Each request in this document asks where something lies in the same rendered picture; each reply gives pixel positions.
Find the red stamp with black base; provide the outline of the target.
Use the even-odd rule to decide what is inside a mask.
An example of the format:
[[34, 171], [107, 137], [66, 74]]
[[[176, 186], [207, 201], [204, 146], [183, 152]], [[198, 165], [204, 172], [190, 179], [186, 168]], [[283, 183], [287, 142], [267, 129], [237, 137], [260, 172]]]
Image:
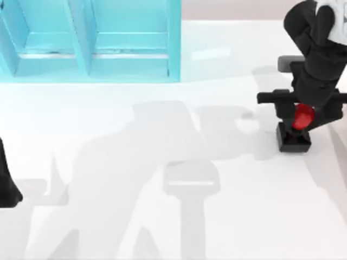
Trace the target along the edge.
[[314, 120], [312, 107], [295, 105], [293, 119], [283, 119], [276, 128], [278, 149], [283, 153], [306, 153], [311, 147], [308, 126]]

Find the grey rounded box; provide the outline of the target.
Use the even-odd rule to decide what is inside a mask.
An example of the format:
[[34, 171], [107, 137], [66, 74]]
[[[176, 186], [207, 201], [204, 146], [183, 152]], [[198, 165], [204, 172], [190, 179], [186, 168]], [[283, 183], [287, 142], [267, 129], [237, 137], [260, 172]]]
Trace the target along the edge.
[[299, 55], [283, 55], [278, 57], [277, 70], [280, 73], [290, 73], [291, 63], [293, 62], [304, 62], [305, 58]]

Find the light blue rack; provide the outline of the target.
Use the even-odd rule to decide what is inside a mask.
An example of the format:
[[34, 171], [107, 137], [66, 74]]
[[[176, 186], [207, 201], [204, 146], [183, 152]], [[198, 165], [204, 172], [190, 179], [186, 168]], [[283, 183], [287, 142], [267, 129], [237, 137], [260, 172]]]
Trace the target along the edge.
[[0, 0], [0, 82], [178, 82], [182, 0]]

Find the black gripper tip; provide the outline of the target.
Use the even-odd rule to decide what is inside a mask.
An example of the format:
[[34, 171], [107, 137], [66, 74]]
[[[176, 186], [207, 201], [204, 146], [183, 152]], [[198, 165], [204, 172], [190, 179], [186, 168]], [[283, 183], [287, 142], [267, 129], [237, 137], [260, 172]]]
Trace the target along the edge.
[[23, 200], [23, 195], [10, 175], [3, 141], [0, 138], [0, 209], [10, 209]]

